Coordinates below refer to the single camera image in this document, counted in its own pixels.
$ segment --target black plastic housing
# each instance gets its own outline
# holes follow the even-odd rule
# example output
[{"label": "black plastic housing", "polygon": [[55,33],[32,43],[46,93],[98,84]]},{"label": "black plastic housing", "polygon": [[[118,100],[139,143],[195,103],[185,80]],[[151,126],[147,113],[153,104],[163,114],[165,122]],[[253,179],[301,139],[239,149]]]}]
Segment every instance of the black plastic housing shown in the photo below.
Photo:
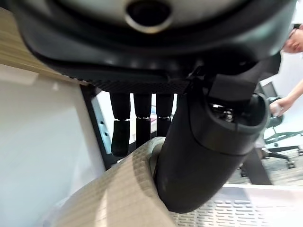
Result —
[{"label": "black plastic housing", "polygon": [[183,93],[199,62],[237,68],[278,53],[291,29],[295,0],[248,1],[185,28],[146,35],[94,21],[55,0],[11,0],[29,50],[49,67],[109,92]]},{"label": "black plastic housing", "polygon": [[157,163],[159,197],[170,211],[186,213],[207,202],[252,151],[268,118],[266,100],[254,95],[246,124],[214,116],[204,96],[183,96]]}]

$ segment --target person's arm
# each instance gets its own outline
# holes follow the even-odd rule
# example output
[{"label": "person's arm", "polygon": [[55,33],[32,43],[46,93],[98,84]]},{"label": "person's arm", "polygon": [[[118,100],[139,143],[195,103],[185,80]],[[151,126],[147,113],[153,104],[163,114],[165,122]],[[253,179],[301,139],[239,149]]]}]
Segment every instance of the person's arm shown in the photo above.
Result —
[{"label": "person's arm", "polygon": [[303,95],[303,80],[294,87],[287,97],[294,103],[301,95]]},{"label": "person's arm", "polygon": [[281,116],[287,110],[289,110],[290,107],[292,107],[292,105],[301,95],[303,95],[303,80],[301,80],[300,83],[294,87],[294,89],[288,94],[288,96],[286,96],[285,98],[281,98],[270,105],[271,113],[275,113],[276,105],[278,104],[282,108],[282,110],[279,112],[279,116]]}]

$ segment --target white wall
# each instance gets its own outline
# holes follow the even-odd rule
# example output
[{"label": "white wall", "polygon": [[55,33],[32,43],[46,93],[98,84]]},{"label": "white wall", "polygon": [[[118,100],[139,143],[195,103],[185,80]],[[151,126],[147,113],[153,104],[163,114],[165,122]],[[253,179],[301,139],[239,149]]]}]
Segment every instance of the white wall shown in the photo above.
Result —
[{"label": "white wall", "polygon": [[0,226],[32,227],[103,172],[79,86],[0,65]]}]

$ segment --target hand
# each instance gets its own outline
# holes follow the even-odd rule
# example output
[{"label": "hand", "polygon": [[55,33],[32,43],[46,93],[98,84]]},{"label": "hand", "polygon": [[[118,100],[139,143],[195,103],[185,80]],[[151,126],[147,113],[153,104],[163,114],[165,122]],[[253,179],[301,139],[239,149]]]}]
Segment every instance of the hand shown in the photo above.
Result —
[{"label": "hand", "polygon": [[282,110],[278,113],[278,116],[284,114],[294,104],[294,101],[288,97],[281,98],[270,104],[269,109],[272,114],[276,114],[276,105],[279,105]]}]

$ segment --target wood grain surface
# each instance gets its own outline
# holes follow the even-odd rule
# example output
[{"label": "wood grain surface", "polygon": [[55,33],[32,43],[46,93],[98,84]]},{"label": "wood grain surface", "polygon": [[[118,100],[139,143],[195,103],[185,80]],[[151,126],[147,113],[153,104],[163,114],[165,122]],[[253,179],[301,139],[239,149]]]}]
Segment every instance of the wood grain surface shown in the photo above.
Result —
[{"label": "wood grain surface", "polygon": [[12,13],[3,8],[0,8],[0,64],[87,85],[86,82],[63,76],[38,61],[24,46]]}]

